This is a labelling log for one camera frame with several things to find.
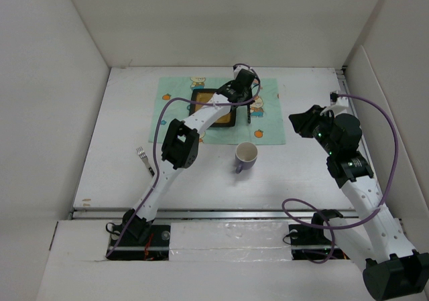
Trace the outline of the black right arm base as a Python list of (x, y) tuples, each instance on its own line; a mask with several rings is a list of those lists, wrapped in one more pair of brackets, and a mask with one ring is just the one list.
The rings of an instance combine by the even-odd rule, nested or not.
[(326, 238), (322, 229), (302, 224), (289, 225), (289, 233), (283, 242), (291, 247), (293, 260), (307, 260), (322, 263), (324, 260), (348, 260), (348, 255), (339, 247), (332, 249), (331, 240)]

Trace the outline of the silver spoon patterned handle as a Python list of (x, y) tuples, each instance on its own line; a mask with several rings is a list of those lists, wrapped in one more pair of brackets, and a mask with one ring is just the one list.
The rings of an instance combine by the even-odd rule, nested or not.
[(251, 104), (247, 105), (247, 123), (251, 123)]

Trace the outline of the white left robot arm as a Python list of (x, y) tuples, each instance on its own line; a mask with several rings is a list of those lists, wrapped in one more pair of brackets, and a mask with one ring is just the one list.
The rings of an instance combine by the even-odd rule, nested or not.
[(156, 174), (142, 197), (123, 215), (121, 234), (126, 234), (133, 244), (142, 245), (149, 239), (149, 228), (163, 197), (177, 176), (197, 158), (200, 135), (219, 118), (255, 98), (252, 85), (260, 85), (260, 79), (254, 69), (236, 64), (233, 72), (234, 79), (218, 88), (208, 102), (201, 103), (199, 110), (183, 120), (173, 119), (168, 125), (161, 160), (154, 162)]

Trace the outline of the square black amber plate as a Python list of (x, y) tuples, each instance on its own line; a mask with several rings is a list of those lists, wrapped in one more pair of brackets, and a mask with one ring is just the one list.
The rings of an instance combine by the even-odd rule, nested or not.
[[(207, 103), (212, 96), (216, 93), (215, 88), (198, 88), (192, 91), (191, 101)], [(202, 108), (202, 105), (190, 104), (188, 105), (189, 115), (194, 114), (196, 111)], [(210, 127), (233, 127), (236, 122), (236, 112), (229, 111), (226, 115), (218, 118)]]

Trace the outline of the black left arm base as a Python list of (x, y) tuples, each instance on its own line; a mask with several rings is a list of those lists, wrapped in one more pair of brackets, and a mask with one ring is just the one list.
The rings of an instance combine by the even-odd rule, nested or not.
[(148, 236), (140, 242), (126, 232), (118, 246), (114, 246), (121, 234), (122, 226), (107, 223), (105, 227), (110, 235), (107, 247), (107, 259), (112, 261), (167, 261), (170, 253), (170, 226), (152, 225)]

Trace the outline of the silver fork patterned handle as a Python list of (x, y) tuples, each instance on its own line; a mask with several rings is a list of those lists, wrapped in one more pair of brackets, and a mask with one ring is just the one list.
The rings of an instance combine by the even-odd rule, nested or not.
[(143, 150), (142, 147), (138, 147), (136, 149), (137, 155), (139, 156), (139, 158), (141, 159), (141, 161), (143, 162), (143, 164), (145, 165), (145, 167), (147, 168), (147, 171), (151, 174), (152, 177), (155, 176), (155, 172), (152, 168), (152, 166), (150, 165), (149, 159), (147, 157), (147, 154), (145, 153), (145, 151)]

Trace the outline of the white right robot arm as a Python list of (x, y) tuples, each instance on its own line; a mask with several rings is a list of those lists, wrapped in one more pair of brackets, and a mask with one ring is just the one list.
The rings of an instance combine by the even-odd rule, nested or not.
[(337, 210), (314, 213), (311, 238), (334, 241), (363, 272), (364, 285), (374, 300), (390, 300), (423, 291), (428, 282), (428, 254), (419, 253), (404, 235), (377, 188), (373, 170), (359, 152), (360, 121), (348, 113), (312, 106), (289, 120), (301, 137), (315, 139), (328, 154), (326, 165), (337, 186), (355, 208), (366, 237), (344, 223)]

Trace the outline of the green cartoon print cloth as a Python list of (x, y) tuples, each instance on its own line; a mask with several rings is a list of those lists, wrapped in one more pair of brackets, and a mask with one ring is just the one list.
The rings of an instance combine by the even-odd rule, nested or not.
[[(154, 140), (156, 124), (165, 104), (176, 97), (191, 99), (196, 88), (219, 88), (229, 81), (228, 78), (162, 77), (159, 79), (155, 100), (154, 114), (151, 122), (149, 141)], [(261, 90), (251, 104), (251, 123), (247, 123), (247, 108), (236, 110), (236, 122), (233, 127), (208, 128), (200, 134), (200, 142), (205, 144), (235, 145), (245, 141), (256, 145), (285, 144), (284, 122), (279, 100), (278, 83), (274, 78), (263, 78)]]

